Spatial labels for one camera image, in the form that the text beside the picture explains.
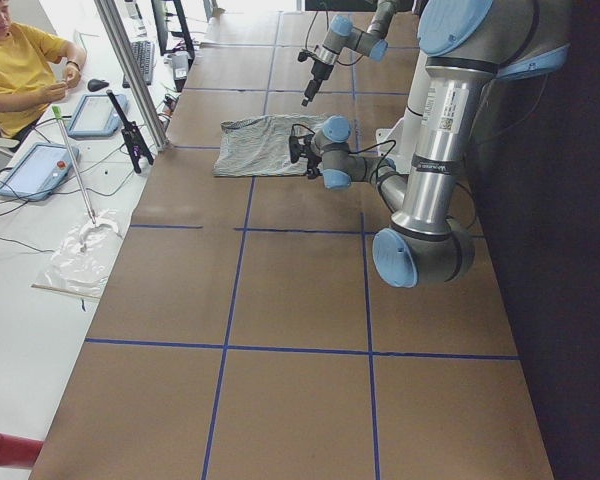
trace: metal pole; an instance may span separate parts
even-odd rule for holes
[[[204,13],[207,16],[208,21],[211,17],[213,17],[213,11],[217,7],[217,4],[215,1],[212,3],[211,0],[202,0],[202,4],[204,5]]]
[[[158,117],[158,113],[153,106],[149,89],[140,75],[140,69],[131,52],[129,37],[124,29],[115,0],[95,0],[95,2],[100,19],[113,46],[113,51],[118,57],[122,71],[129,80],[131,91],[136,99],[142,118],[144,118],[144,122],[149,128],[158,151],[162,151],[166,148],[169,140],[160,117]]]

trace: monitor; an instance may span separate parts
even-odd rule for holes
[[[160,55],[165,55],[169,52],[169,18],[173,16],[169,12],[168,4],[171,3],[175,7],[176,16],[178,23],[180,24],[180,31],[173,32],[174,36],[182,36],[184,40],[185,48],[190,55],[191,60],[194,57],[193,40],[191,39],[191,33],[187,26],[187,18],[182,8],[181,0],[151,0],[151,7],[153,9],[153,17],[156,24],[156,32],[158,37],[158,47],[160,49]]]

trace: silver metal tube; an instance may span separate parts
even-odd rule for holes
[[[169,143],[169,140],[167,139],[160,117],[158,117],[158,113],[153,106],[149,89],[144,80],[142,80],[140,69],[133,58],[129,37],[124,29],[124,24],[118,13],[115,0],[95,0],[95,3],[100,14],[100,19],[113,46],[113,51],[116,57],[118,57],[122,71],[129,80],[131,91],[136,99],[142,118],[153,137],[156,148],[158,151],[162,151]]]
[[[432,79],[409,186],[391,219],[413,232],[447,235],[449,203],[480,93],[494,75],[454,67],[427,66],[427,72]]]
[[[64,126],[64,122],[62,121],[62,114],[60,113],[60,108],[53,107],[53,113],[55,114],[56,121],[58,122],[58,127],[60,128],[60,133],[62,134],[62,139],[64,140],[64,144],[67,147],[67,152],[69,152],[69,156],[71,157],[71,163],[73,165],[73,172],[75,173],[76,180],[78,181],[78,186],[80,187],[80,193],[82,193],[82,198],[84,200],[85,205],[87,206],[87,213],[89,214],[89,218],[96,224],[96,212],[91,205],[91,200],[89,199],[89,194],[87,193],[87,189],[82,182],[82,175],[80,174],[80,165],[78,165],[78,159],[73,152],[73,148],[71,148],[71,142],[69,140],[69,135],[67,134],[67,129]]]

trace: blue joint cap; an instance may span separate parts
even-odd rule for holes
[[[346,142],[349,135],[351,135],[349,120],[342,115],[333,115],[327,118],[327,121],[322,125],[322,133],[332,142]]]
[[[387,53],[388,47],[389,44],[385,40],[378,41],[369,52],[369,58],[379,62],[384,58],[384,54]]]
[[[546,75],[561,68],[567,61],[568,53],[569,44],[566,44],[550,52],[501,68],[496,78],[498,80],[520,80]]]
[[[384,157],[384,162],[389,165],[391,168],[396,170],[396,162],[393,161],[393,158]]]
[[[390,229],[380,230],[373,239],[373,263],[382,279],[392,287],[415,287],[418,270],[409,245]]]
[[[323,170],[322,179],[327,190],[344,190],[351,186],[349,174],[334,168]]]
[[[353,22],[351,22],[351,20],[349,20],[347,17],[336,15],[333,20],[331,20],[329,29],[341,37],[348,37],[353,29]]]
[[[462,45],[482,24],[494,0],[434,0],[418,25],[420,49],[430,57],[445,55]]]

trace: person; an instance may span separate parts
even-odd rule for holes
[[[49,62],[66,58],[62,80]],[[87,58],[73,42],[30,25],[12,22],[9,0],[0,0],[0,132],[23,140],[49,104],[78,85]]]

